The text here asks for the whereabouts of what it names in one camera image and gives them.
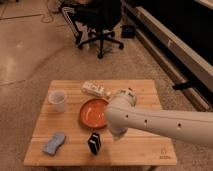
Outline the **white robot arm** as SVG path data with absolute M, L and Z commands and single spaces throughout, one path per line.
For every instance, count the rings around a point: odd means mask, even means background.
M 136 107 L 132 89 L 119 90 L 105 109 L 113 136 L 129 128 L 213 148 L 213 112 L 158 110 Z

